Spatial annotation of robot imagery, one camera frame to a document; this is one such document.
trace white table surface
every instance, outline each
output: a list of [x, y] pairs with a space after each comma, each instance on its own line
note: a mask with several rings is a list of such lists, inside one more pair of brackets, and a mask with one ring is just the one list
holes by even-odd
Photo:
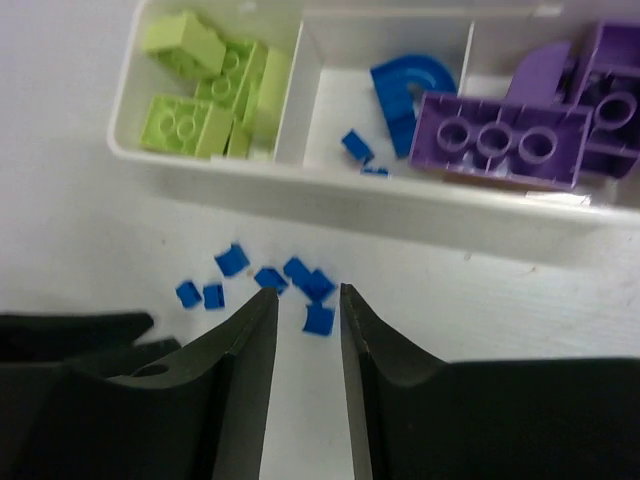
[[[173, 292], [218, 278], [212, 256], [240, 240], [254, 268], [295, 253], [355, 284], [445, 360], [640, 353], [635, 232], [240, 191], [115, 160], [105, 132], [133, 8], [0, 1], [3, 310], [144, 308], [152, 336], [189, 341], [257, 291], [244, 274], [226, 282], [228, 308], [213, 314]], [[353, 478], [339, 327], [302, 334], [295, 289], [280, 305], [261, 478]]]

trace blue curved lego piece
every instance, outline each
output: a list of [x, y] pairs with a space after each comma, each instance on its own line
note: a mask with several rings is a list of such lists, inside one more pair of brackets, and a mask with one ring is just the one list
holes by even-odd
[[409, 155], [416, 116], [409, 87], [456, 93], [449, 70], [428, 55], [405, 55], [371, 69], [371, 77], [398, 158]]
[[456, 82], [442, 63], [429, 55], [405, 55], [371, 69], [376, 84], [393, 82], [403, 88], [416, 83], [431, 92], [456, 93]]

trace lego stud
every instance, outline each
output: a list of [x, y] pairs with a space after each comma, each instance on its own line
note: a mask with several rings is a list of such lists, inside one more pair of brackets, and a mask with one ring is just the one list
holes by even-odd
[[180, 120], [180, 123], [178, 123], [176, 133], [180, 140], [186, 142], [187, 140], [191, 140], [195, 131], [196, 122], [191, 117], [185, 117]]
[[595, 127], [599, 130], [618, 130], [633, 118], [637, 109], [638, 102], [629, 92], [610, 93], [596, 107]]
[[513, 135], [511, 128], [505, 123], [492, 122], [486, 124], [478, 134], [476, 148], [478, 155], [473, 159], [477, 168], [493, 170], [502, 163], [509, 148]]
[[518, 143], [518, 158], [514, 158], [512, 170], [523, 175], [531, 174], [556, 153], [558, 136], [547, 127], [534, 127], [525, 132]]
[[231, 80], [228, 77], [220, 77], [211, 84], [211, 95], [218, 100], [225, 98], [231, 92]]
[[160, 134], [163, 136], [168, 136], [173, 133], [173, 130], [176, 127], [176, 117], [173, 116], [173, 113], [167, 112], [158, 122], [158, 129], [160, 130]]
[[240, 66], [240, 56], [238, 52], [234, 50], [228, 50], [224, 57], [224, 63], [222, 64], [222, 70], [230, 75], [235, 72]]
[[436, 133], [436, 141], [450, 162], [460, 162], [469, 148], [471, 125], [461, 117], [444, 120]]

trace purple lego plate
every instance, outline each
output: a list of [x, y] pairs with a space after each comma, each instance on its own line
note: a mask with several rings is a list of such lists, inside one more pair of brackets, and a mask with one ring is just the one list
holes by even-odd
[[567, 190], [576, 183], [590, 122], [584, 107], [426, 93], [410, 165]]

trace container compartment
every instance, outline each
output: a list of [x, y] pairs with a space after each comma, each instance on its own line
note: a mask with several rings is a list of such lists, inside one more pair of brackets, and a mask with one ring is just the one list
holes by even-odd
[[[140, 136], [145, 127], [147, 114], [152, 99], [156, 95], [179, 96], [195, 99], [198, 79], [185, 79], [178, 76], [171, 69], [166, 68], [157, 58], [145, 53], [145, 37], [149, 28], [156, 22], [170, 15], [178, 15], [185, 11], [195, 12], [206, 25], [223, 34], [227, 39], [255, 39], [268, 47], [277, 48], [289, 57], [293, 56], [296, 38], [300, 27], [301, 10], [292, 8], [291, 4], [270, 4], [269, 8], [247, 9], [244, 3], [233, 0], [148, 0], [142, 1], [135, 13], [132, 32], [129, 38], [126, 58], [120, 76], [120, 85], [116, 97], [114, 113], [111, 118], [108, 142], [112, 151], [118, 156], [136, 160], [153, 161], [165, 164], [177, 164], [184, 167], [209, 165], [203, 159], [180, 157], [176, 154], [154, 153], [143, 150]], [[251, 64], [250, 57], [264, 58], [264, 52], [256, 55], [252, 45], [238, 44], [237, 68], [240, 71], [245, 65]], [[229, 78], [236, 80], [234, 65], [227, 64], [226, 71], [231, 72]], [[224, 85], [210, 85], [206, 90], [206, 81], [200, 85], [199, 98], [210, 100], [211, 92], [224, 93]], [[234, 88], [248, 88], [248, 85], [228, 86]], [[244, 110], [238, 105], [236, 110]], [[249, 159], [268, 158], [273, 153], [271, 144], [260, 140], [254, 141], [249, 148]], [[217, 160], [227, 162], [221, 157]], [[242, 162], [229, 159], [228, 162]]]
[[591, 111], [424, 95], [410, 164], [479, 177], [572, 188]]
[[[406, 159], [395, 161], [370, 70], [398, 57], [426, 54], [442, 62], [461, 85], [472, 30], [471, 18], [448, 9], [388, 16], [307, 13], [276, 163], [297, 162], [305, 169], [357, 173], [360, 165], [340, 143], [355, 129], [374, 151], [372, 164], [376, 168], [391, 167], [396, 175], [420, 176], [408, 168]], [[422, 90], [416, 88], [413, 93], [417, 112]]]

